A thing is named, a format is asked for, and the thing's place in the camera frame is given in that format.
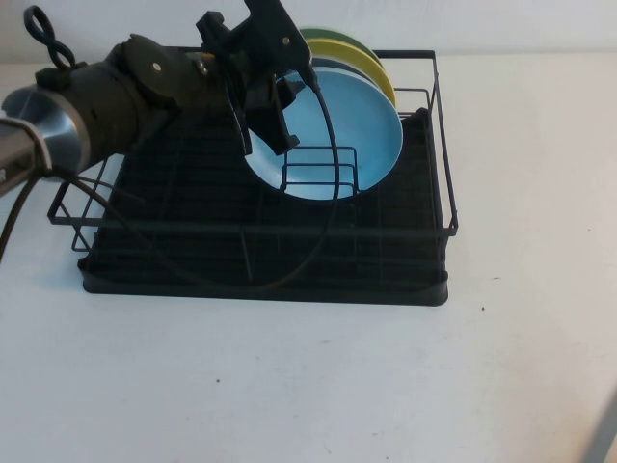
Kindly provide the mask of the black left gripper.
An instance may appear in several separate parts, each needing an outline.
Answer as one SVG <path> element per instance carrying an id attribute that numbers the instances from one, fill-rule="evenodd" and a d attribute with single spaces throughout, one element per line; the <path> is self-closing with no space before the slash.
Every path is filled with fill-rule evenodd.
<path id="1" fill-rule="evenodd" d="M 207 12 L 197 22 L 201 49 L 221 67 L 244 154 L 252 153 L 251 130 L 275 155 L 282 155 L 299 144 L 283 114 L 295 101 L 299 83 L 277 78 L 302 68 L 302 34 L 281 4 L 247 8 L 249 17 L 232 29 L 221 13 Z"/>

